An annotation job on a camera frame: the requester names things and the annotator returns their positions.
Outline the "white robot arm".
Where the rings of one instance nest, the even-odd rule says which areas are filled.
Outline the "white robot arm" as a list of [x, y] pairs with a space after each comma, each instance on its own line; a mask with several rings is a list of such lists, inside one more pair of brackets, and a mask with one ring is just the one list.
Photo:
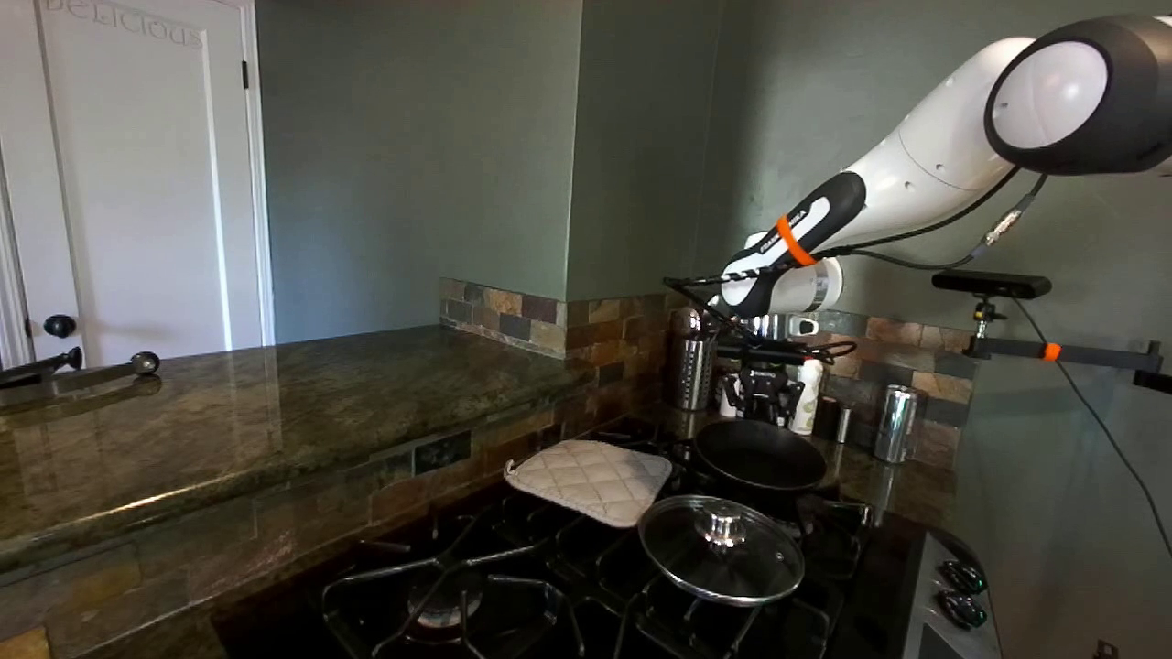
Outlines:
[[781, 310], [798, 271], [959, 219], [1015, 172], [1113, 174], [1172, 155], [1172, 17], [1107, 14], [1003, 36], [951, 70], [885, 138], [726, 260], [711, 303]]

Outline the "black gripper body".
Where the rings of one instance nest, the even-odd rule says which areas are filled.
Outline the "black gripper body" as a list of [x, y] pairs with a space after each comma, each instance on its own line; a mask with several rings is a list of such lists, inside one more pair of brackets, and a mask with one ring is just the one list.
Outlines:
[[719, 354], [727, 369], [719, 373], [719, 412], [743, 419], [792, 419], [798, 404], [798, 367], [822, 354], [810, 344], [759, 336], [749, 325], [726, 325]]

